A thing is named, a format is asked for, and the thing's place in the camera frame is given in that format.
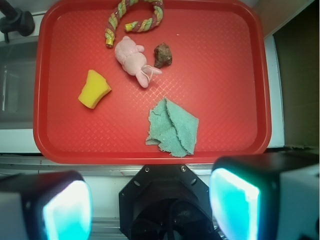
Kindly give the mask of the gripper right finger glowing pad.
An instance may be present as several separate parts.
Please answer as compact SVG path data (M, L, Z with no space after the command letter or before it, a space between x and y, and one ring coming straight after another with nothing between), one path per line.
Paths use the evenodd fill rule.
M317 240L320 157L306 151L221 157L209 200L229 240Z

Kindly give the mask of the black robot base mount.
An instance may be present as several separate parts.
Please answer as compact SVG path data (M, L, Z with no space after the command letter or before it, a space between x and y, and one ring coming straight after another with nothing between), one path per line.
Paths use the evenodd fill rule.
M219 240L209 187L186 165L145 165L119 192L129 240Z

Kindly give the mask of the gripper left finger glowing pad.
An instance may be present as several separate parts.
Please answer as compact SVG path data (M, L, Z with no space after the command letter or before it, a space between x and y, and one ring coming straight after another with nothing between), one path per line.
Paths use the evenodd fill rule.
M77 171L0 178L2 240L87 240L92 218L91 190Z

